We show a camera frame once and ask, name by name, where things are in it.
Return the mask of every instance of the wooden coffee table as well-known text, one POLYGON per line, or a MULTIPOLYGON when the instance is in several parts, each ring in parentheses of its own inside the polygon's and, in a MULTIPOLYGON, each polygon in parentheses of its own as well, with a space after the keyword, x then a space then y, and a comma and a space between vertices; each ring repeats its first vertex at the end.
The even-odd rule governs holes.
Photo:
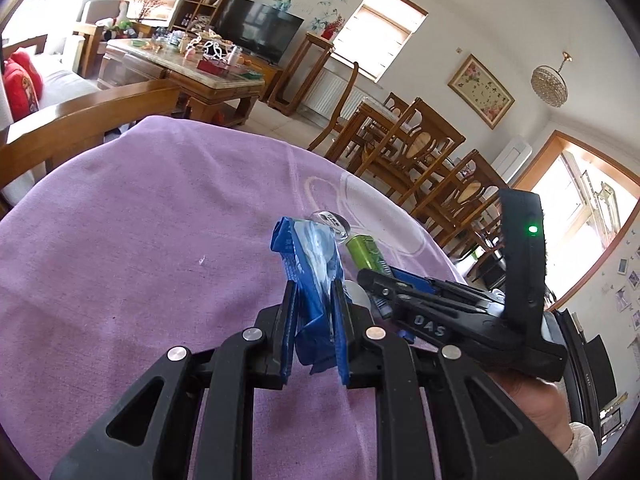
POLYGON ((111 40, 100 67, 98 86, 113 88, 153 79, 169 79, 180 87, 189 118, 220 126, 244 124, 264 88, 264 80, 229 73, 215 76, 197 69, 173 50, 142 50, 131 40, 111 40), (239 100, 237 107, 228 102, 239 100))

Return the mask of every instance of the green beverage can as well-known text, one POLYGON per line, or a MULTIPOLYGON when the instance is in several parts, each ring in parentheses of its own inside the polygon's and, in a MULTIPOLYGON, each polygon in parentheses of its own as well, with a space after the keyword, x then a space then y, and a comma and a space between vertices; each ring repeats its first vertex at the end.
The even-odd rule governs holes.
POLYGON ((376 245, 375 240, 369 235, 356 235, 347 242, 347 249, 353 258, 353 263, 359 269, 371 269, 392 276, 391 269, 384 256, 376 245))
MULTIPOLYGON (((393 276, 391 268, 387 264, 376 245, 375 240, 369 235, 355 235, 346 243, 349 254, 358 269, 371 269, 387 276, 393 276)), ((376 305, 380 316, 383 318, 390 317, 392 314, 391 306, 384 298, 378 298, 369 295, 371 301, 376 305)))

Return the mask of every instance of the red box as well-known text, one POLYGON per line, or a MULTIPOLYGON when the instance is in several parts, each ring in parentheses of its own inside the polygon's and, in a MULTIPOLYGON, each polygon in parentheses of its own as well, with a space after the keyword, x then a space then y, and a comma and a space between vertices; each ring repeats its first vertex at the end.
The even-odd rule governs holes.
POLYGON ((207 59, 201 59, 198 63, 198 70, 202 70, 203 72, 207 72, 209 74, 217 76, 227 75, 229 70, 226 67, 226 64, 223 64, 221 62, 209 61, 207 59))

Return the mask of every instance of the human hand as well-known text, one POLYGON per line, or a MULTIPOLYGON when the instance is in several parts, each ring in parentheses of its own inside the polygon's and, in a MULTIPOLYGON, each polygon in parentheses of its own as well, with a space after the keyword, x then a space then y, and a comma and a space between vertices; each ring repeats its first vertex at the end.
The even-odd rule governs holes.
POLYGON ((564 397, 554 384, 509 370, 489 376, 511 397, 542 433, 566 453, 574 439, 564 397))

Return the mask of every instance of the white sleeve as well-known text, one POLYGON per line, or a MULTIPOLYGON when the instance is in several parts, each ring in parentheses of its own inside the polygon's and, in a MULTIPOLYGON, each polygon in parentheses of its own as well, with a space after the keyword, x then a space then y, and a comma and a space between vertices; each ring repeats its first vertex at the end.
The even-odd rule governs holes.
POLYGON ((569 426, 574 439, 564 456, 574 466, 579 480, 587 480, 598 467, 596 439, 591 428, 580 422, 572 422, 569 426))

